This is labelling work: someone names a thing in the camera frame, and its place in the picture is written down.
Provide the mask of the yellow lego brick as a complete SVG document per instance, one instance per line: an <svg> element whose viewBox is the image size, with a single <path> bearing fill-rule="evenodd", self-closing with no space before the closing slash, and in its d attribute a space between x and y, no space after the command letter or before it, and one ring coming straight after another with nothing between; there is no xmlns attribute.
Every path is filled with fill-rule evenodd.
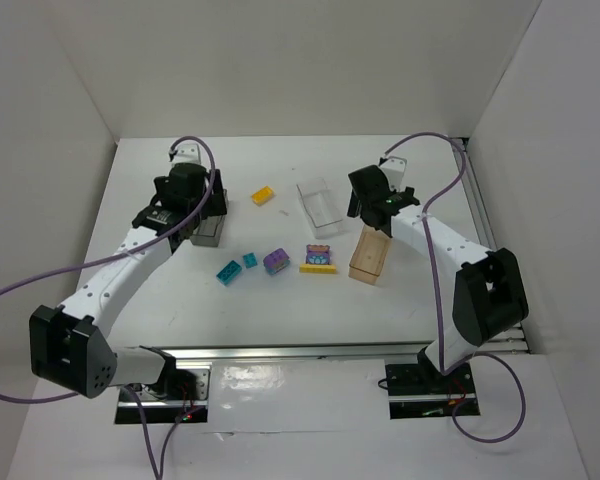
<svg viewBox="0 0 600 480"><path fill-rule="evenodd" d="M253 203L262 206L269 202L275 196L274 190L269 186L264 186L251 195Z"/></svg>

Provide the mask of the purple printed lego piece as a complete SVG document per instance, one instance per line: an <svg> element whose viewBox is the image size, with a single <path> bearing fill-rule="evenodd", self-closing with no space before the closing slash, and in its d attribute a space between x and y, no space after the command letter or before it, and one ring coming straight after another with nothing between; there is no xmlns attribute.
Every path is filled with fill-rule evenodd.
<svg viewBox="0 0 600 480"><path fill-rule="evenodd" d="M310 265L330 265L331 249L329 245L308 244L305 263Z"/></svg>

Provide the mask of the small teal lego brick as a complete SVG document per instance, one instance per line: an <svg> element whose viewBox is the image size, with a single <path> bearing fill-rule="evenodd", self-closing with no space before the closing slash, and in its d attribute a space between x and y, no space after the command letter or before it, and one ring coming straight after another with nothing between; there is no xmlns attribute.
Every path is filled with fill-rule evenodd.
<svg viewBox="0 0 600 480"><path fill-rule="evenodd" d="M254 253L248 253L243 256L244 264L247 268L256 267L258 262Z"/></svg>

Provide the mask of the large teal lego brick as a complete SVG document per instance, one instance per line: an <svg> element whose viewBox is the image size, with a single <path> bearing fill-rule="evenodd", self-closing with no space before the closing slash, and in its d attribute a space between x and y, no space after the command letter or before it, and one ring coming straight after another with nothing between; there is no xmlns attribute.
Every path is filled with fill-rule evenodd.
<svg viewBox="0 0 600 480"><path fill-rule="evenodd" d="M228 286L240 275L241 272L241 265L235 260L231 260L216 274L216 279L223 286Z"/></svg>

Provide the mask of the purple lego brick stack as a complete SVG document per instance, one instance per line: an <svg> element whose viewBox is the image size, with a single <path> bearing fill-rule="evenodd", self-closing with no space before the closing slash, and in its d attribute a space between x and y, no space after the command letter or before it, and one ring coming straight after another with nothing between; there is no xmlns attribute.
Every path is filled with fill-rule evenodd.
<svg viewBox="0 0 600 480"><path fill-rule="evenodd" d="M276 275L290 264L289 255L283 248L278 248L263 259L263 265L269 275Z"/></svg>

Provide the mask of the yellow lego plate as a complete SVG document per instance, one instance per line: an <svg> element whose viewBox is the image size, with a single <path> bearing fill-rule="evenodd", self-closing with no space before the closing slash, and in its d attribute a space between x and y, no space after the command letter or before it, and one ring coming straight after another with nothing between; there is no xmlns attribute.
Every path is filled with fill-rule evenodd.
<svg viewBox="0 0 600 480"><path fill-rule="evenodd" d="M331 265L331 264L325 264L325 265L301 264L299 266L299 271L301 273L310 273L310 274L336 274L337 268L335 265Z"/></svg>

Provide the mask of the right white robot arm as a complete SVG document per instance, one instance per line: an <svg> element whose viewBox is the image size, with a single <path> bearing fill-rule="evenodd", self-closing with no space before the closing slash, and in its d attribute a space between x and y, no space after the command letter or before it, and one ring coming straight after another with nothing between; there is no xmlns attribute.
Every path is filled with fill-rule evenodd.
<svg viewBox="0 0 600 480"><path fill-rule="evenodd" d="M429 375L446 376L482 345L528 317L519 264L510 250L490 250L430 215L415 190L399 191L388 173L385 165L370 165L348 175L348 215L428 258L437 303L440 274L454 281L451 324L439 320L438 338L418 354L418 363Z"/></svg>

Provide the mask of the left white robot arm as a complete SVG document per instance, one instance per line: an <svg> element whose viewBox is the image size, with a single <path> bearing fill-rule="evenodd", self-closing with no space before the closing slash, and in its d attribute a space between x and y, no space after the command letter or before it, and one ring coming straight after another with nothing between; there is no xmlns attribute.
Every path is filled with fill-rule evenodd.
<svg viewBox="0 0 600 480"><path fill-rule="evenodd" d="M172 161L154 180L155 193L138 212L111 262L58 306L39 306L29 320L32 373L86 398L109 387L144 385L164 397L194 375L175 358L147 346L112 347L107 338L140 287L207 217L226 214L215 165Z"/></svg>

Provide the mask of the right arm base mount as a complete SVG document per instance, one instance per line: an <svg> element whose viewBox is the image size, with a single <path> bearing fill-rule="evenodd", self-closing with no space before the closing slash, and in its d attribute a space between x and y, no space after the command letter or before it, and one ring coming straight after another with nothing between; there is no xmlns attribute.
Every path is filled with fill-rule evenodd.
<svg viewBox="0 0 600 480"><path fill-rule="evenodd" d="M418 364L387 364L385 377L377 382L388 394L392 420L479 416L476 387L469 365L446 377L428 379Z"/></svg>

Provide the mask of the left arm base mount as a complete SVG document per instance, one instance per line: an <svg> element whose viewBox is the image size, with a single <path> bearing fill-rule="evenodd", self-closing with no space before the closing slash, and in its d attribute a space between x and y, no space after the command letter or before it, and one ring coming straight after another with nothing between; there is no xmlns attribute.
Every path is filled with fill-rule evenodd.
<svg viewBox="0 0 600 480"><path fill-rule="evenodd" d="M212 367L205 363L187 363L183 368L189 376L168 393L158 393L149 386L134 385L148 425L170 424L182 414L185 424L208 421L208 397Z"/></svg>

